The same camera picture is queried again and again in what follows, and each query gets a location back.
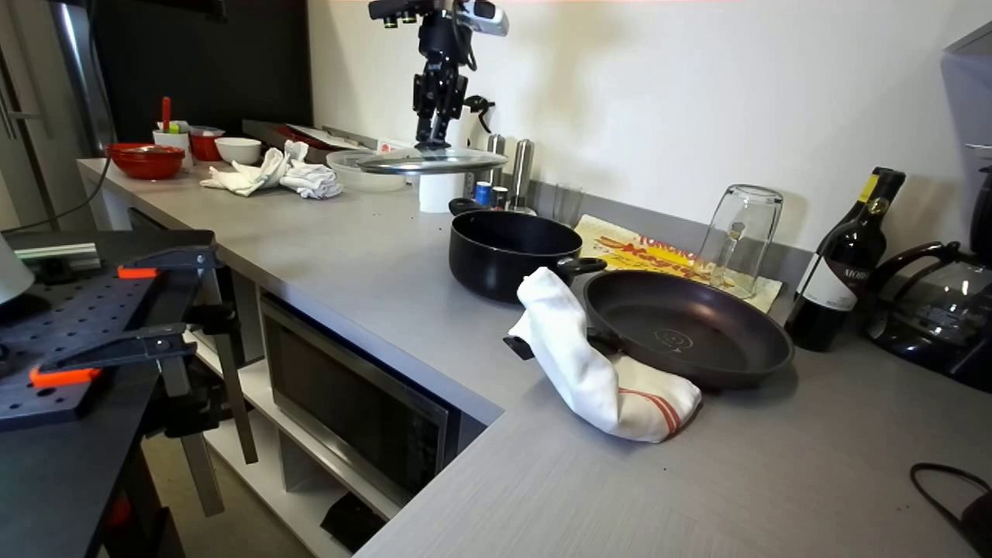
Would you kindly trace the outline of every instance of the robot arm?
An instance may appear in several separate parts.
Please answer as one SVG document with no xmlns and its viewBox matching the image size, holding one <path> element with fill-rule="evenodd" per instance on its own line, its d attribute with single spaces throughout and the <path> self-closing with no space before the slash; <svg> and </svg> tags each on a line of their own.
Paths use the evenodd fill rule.
<svg viewBox="0 0 992 558">
<path fill-rule="evenodd" d="M 425 73 L 413 79 L 415 148 L 445 148 L 445 125 L 463 115 L 467 79 L 473 73 L 472 32 L 506 35 L 507 20 L 490 0 L 371 0 L 370 17 L 386 28 L 419 21 L 419 52 Z"/>
</svg>

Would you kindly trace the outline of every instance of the wall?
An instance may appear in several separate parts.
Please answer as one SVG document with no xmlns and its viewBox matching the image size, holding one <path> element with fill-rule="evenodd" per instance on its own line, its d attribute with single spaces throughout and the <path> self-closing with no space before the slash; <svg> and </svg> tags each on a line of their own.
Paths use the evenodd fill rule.
<svg viewBox="0 0 992 558">
<path fill-rule="evenodd" d="M 874 166 L 911 173 L 893 247 L 961 240 L 974 179 L 938 58 L 983 0 L 502 0 L 467 89 L 537 144 L 537 176 L 707 219 L 722 187 L 786 194 L 782 243 L 812 247 Z M 311 0 L 317 121 L 413 137 L 415 28 L 365 0 Z"/>
</svg>

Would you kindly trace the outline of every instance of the oven door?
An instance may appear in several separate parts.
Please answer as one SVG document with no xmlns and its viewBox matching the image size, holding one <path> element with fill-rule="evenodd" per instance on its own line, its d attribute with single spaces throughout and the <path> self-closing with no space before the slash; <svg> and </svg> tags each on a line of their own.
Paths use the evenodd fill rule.
<svg viewBox="0 0 992 558">
<path fill-rule="evenodd" d="M 277 297 L 259 300 L 272 394 L 320 442 L 375 467 L 405 497 L 448 459 L 454 411 L 311 323 Z"/>
</svg>

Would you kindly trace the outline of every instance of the gray countertop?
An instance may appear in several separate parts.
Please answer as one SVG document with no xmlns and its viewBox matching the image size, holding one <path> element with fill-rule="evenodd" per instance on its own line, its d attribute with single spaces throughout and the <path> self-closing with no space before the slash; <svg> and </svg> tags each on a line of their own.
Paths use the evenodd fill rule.
<svg viewBox="0 0 992 558">
<path fill-rule="evenodd" d="M 502 347 L 517 309 L 448 276 L 448 216 L 419 214 L 410 191 L 108 182 L 161 225 L 212 231 L 235 269 L 490 425 L 359 555 L 970 555 L 908 465 L 992 478 L 992 397 L 852 334 L 795 350 L 758 392 L 707 397 L 669 445 L 623 445 Z"/>
</svg>

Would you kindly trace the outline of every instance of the wine bottle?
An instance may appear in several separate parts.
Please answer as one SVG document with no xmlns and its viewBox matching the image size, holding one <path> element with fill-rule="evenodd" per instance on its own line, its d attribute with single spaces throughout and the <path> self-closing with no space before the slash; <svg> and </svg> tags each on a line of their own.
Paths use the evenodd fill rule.
<svg viewBox="0 0 992 558">
<path fill-rule="evenodd" d="M 880 219 L 887 216 L 906 173 L 874 169 L 863 212 L 852 207 L 815 247 L 784 333 L 808 350 L 829 350 L 844 319 L 856 309 L 859 292 L 887 250 Z"/>
</svg>

